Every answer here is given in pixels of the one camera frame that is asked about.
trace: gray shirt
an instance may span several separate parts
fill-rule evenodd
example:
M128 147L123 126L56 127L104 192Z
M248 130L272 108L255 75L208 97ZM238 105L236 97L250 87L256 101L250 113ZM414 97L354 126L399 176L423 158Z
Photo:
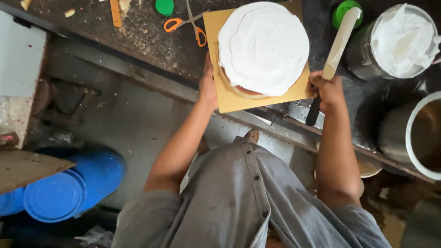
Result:
M113 248L263 248L268 224L286 248L389 248L373 216L329 209L292 170L244 139L198 157L180 195L144 193L118 217Z

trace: hand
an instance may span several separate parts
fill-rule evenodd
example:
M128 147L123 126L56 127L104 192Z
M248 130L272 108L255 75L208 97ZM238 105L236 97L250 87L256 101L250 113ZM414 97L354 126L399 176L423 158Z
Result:
M314 71L309 75L309 84L318 88L320 92L320 110L326 114L334 108L346 108L341 77L334 76L331 80L326 81L321 79L322 74L323 71Z
M211 64L208 52L205 56L204 76L199 81L199 101L209 106L212 111L219 107L216 97L216 85L213 79L213 64Z

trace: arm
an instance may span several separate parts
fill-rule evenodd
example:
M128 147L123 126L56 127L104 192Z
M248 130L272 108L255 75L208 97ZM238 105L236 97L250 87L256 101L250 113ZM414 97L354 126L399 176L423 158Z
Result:
M199 99L182 126L153 163L144 186L145 192L169 190L179 194L179 186L215 109L217 109L217 99L213 65L207 53L204 76L199 82Z
M360 206L360 170L352 146L351 126L344 100L341 78L326 82L321 71L310 75L310 83L319 88L325 114L317 157L317 197L328 207L353 204Z

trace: blue barrel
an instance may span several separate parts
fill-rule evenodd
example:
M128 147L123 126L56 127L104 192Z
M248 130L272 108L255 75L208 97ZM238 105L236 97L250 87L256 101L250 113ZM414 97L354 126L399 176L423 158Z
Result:
M78 213L87 198L86 183L68 169L26 186L26 212L41 222L59 222Z
M114 192L126 174L124 159L113 151L89 152L69 160L77 162L71 170L81 175L87 186L87 198L80 211L92 208Z
M0 195L0 216L16 214L25 210L23 206L24 188L18 188Z

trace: scissors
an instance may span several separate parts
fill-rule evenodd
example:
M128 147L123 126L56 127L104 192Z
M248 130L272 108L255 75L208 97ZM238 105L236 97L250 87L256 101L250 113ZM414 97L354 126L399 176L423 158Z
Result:
M164 23L164 30L167 33L170 33L173 30L176 30L178 27L184 25L185 23L191 23L191 24L193 24L193 27L194 27L194 34L196 35L196 40L198 41L198 45L200 47L203 47L203 46L205 46L205 44L207 44L207 36L205 35L204 31L202 31L201 28L199 28L198 26L196 26L194 24L194 21L201 18L204 13L201 13L201 14L193 17L193 15L191 14L190 5L188 4L188 0L187 0L187 12L188 12L188 18L190 18L190 19L188 19L187 21L182 21L182 19L179 19L179 18L169 19ZM167 28L167 25L171 22L176 22L176 24ZM201 44L201 39L199 37L199 34L202 34L204 36L204 43L203 44Z

